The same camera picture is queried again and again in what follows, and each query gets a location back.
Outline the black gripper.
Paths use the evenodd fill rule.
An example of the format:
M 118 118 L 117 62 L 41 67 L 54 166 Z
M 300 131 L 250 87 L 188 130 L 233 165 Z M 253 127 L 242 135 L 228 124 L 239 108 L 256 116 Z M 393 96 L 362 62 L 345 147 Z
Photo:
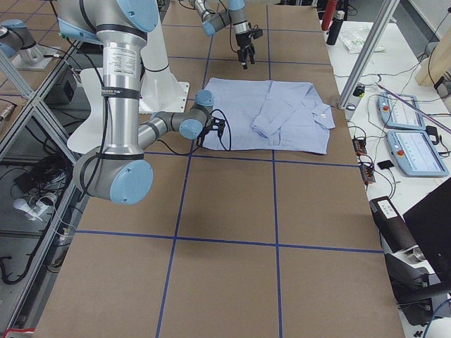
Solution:
M 203 127 L 202 131 L 199 133 L 199 135 L 197 136 L 197 139 L 196 139 L 197 146 L 203 146 L 205 136 L 207 136 L 211 130 L 212 130 L 212 125 L 207 125 L 207 126 Z
M 237 33 L 235 35 L 235 39 L 237 42 L 238 50 L 237 50 L 237 57 L 238 61 L 240 62 L 241 66 L 244 69 L 247 69 L 247 56 L 249 58 L 249 62 L 254 65 L 254 55 L 255 55 L 255 48 L 252 43 L 253 33 L 251 30 L 248 30 L 246 32 Z

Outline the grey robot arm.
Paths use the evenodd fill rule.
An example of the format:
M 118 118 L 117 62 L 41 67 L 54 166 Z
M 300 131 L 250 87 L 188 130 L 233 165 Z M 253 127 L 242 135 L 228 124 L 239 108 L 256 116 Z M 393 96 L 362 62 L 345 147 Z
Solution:
M 103 47 L 101 143 L 75 164 L 77 188 L 116 204 L 136 204 L 152 187 L 154 172 L 143 146 L 167 132 L 196 139 L 209 129 L 214 96 L 201 90 L 187 113 L 158 112 L 139 124 L 141 51 L 159 24 L 155 1 L 59 1 L 58 24 L 66 37 Z
M 235 33 L 238 61 L 246 70 L 247 62 L 255 63 L 255 47 L 253 40 L 263 36 L 263 30 L 258 26 L 252 26 L 247 19 L 244 1 L 229 1 L 228 5 L 220 12 L 214 12 L 207 1 L 188 1 L 202 19 L 202 27 L 207 36 L 212 36 L 223 28 L 229 26 Z

